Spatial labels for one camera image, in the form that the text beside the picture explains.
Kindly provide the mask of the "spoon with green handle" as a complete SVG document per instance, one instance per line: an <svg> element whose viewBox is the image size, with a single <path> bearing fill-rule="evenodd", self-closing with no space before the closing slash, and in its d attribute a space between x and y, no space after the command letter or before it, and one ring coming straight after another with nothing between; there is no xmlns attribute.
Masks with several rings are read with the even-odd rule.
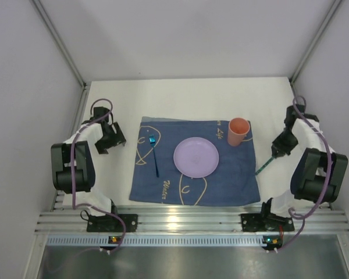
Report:
<svg viewBox="0 0 349 279"><path fill-rule="evenodd" d="M270 163L274 161L274 157L271 156L256 172L255 175L259 175Z"/></svg>

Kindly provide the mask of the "orange plastic cup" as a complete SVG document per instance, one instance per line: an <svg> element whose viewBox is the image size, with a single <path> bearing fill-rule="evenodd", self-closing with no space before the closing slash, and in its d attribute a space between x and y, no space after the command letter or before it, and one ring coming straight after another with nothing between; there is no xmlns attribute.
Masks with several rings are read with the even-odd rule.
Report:
<svg viewBox="0 0 349 279"><path fill-rule="evenodd" d="M229 121L227 142L230 146L238 146L245 140L250 131L250 124L244 118L234 118Z"/></svg>

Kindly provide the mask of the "blue cloth placemat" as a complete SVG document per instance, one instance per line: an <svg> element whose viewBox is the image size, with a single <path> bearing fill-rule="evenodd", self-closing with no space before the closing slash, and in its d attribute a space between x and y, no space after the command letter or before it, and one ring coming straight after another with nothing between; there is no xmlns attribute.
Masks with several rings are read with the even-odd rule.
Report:
<svg viewBox="0 0 349 279"><path fill-rule="evenodd" d="M260 201L255 177L252 132L236 147L227 142L228 121L188 121L145 117L140 123L129 199L136 202L198 206L244 206ZM155 153L149 135L156 139ZM184 139L201 137L219 152L216 170L205 178L190 178L176 169L173 153Z"/></svg>

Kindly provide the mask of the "purple plastic plate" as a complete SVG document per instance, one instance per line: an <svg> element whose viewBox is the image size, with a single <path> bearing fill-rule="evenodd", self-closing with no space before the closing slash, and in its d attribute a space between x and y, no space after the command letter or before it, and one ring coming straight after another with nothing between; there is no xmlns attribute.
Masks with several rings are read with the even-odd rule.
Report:
<svg viewBox="0 0 349 279"><path fill-rule="evenodd" d="M219 152L211 141L191 137L177 145L173 161L181 174L190 178L205 178L218 167Z"/></svg>

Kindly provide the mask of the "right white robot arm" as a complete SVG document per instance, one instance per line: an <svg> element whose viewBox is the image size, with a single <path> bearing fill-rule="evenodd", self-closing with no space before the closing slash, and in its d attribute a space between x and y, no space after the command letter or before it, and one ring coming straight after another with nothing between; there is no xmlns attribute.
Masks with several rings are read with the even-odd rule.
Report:
<svg viewBox="0 0 349 279"><path fill-rule="evenodd" d="M293 219L305 220L321 203L334 202L339 195L348 157L329 146L319 129L319 119L305 113L304 105L287 108L283 132L272 142L272 156L263 167L289 156L296 147L302 150L302 156L293 171L290 188L262 204L265 218L280 220L287 212Z"/></svg>

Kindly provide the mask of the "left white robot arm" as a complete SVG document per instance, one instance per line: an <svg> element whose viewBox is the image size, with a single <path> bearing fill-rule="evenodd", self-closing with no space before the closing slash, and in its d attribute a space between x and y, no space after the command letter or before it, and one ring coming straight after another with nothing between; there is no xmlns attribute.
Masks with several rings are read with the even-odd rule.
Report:
<svg viewBox="0 0 349 279"><path fill-rule="evenodd" d="M92 108L90 119L66 141L51 146L54 188L71 196L71 206L86 206L93 216L117 215L114 202L98 190L97 168L93 157L125 145L126 139L112 111Z"/></svg>

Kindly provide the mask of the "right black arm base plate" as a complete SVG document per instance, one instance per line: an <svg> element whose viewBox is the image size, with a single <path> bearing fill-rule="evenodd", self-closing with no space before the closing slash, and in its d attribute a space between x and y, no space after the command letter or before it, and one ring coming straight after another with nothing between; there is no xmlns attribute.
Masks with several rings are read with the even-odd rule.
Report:
<svg viewBox="0 0 349 279"><path fill-rule="evenodd" d="M257 233L266 231L265 223L260 213L244 213L240 215L242 231Z"/></svg>

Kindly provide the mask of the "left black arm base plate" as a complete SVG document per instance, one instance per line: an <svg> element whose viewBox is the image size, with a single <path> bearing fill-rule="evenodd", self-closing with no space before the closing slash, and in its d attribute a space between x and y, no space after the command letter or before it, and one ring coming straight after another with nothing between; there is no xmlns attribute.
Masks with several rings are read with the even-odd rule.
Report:
<svg viewBox="0 0 349 279"><path fill-rule="evenodd" d="M137 214L119 214L118 217L124 222L127 233L136 232L138 225ZM109 215L89 216L87 221L88 233L122 233L122 223Z"/></svg>

